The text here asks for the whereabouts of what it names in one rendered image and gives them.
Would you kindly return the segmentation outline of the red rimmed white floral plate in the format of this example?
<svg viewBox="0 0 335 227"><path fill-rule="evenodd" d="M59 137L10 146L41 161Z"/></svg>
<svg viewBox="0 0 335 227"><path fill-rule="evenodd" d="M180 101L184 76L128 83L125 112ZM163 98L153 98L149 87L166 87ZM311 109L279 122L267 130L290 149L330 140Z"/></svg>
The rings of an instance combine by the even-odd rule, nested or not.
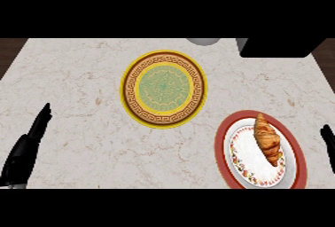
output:
<svg viewBox="0 0 335 227"><path fill-rule="evenodd" d="M280 137L277 166L261 152L253 137L258 112L231 113L221 122L214 139L215 163L230 188L304 188L307 180L305 157L295 137L282 123L265 113L262 117Z"/></svg>

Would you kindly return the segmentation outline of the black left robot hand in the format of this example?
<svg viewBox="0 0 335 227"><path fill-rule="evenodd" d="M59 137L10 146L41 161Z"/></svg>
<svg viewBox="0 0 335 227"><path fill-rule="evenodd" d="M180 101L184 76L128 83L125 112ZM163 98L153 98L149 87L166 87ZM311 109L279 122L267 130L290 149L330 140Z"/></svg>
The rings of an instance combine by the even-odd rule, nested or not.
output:
<svg viewBox="0 0 335 227"><path fill-rule="evenodd" d="M8 189L26 188L37 160L39 141L50 119L51 108L50 104L45 104L29 127L29 132L19 137L7 155L0 174L0 187L6 186Z"/></svg>

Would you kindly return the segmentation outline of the black box appliance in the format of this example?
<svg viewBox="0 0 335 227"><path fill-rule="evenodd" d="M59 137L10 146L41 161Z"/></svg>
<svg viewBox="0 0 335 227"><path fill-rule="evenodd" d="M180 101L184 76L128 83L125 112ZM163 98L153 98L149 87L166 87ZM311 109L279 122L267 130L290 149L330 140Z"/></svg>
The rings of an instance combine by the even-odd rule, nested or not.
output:
<svg viewBox="0 0 335 227"><path fill-rule="evenodd" d="M237 38L242 58L304 58L324 38Z"/></svg>

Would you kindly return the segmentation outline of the golden brown croissant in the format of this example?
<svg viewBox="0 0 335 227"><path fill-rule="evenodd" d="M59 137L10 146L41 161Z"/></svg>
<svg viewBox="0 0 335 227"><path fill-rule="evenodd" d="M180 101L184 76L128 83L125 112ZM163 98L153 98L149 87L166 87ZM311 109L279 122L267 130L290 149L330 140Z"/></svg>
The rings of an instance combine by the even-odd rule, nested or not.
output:
<svg viewBox="0 0 335 227"><path fill-rule="evenodd" d="M267 162L276 167L279 160L280 136L268 124L261 113L253 123L253 137Z"/></svg>

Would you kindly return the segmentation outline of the yellow and green patterned plate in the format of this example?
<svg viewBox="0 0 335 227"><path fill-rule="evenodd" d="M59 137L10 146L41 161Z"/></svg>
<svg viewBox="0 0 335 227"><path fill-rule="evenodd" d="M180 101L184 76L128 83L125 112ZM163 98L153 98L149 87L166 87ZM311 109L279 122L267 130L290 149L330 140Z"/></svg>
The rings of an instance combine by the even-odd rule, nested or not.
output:
<svg viewBox="0 0 335 227"><path fill-rule="evenodd" d="M178 51L147 52L122 73L119 94L125 112L140 124L175 128L199 113L206 99L200 65Z"/></svg>

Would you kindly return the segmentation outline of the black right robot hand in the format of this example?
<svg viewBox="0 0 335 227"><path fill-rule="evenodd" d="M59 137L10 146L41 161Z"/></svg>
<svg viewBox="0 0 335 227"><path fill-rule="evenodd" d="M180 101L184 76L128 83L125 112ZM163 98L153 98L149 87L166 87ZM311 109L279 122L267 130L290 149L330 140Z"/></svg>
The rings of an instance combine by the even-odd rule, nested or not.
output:
<svg viewBox="0 0 335 227"><path fill-rule="evenodd" d="M332 172L335 173L335 134L332 133L329 125L324 125L320 129L320 136L327 146L329 165Z"/></svg>

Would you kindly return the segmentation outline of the grey round object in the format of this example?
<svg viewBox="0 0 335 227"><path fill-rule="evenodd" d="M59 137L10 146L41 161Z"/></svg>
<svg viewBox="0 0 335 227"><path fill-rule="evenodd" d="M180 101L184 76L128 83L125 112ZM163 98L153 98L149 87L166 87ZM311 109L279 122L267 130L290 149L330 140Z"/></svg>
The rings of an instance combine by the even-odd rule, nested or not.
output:
<svg viewBox="0 0 335 227"><path fill-rule="evenodd" d="M218 38L189 38L189 41L200 46L209 46L218 42Z"/></svg>

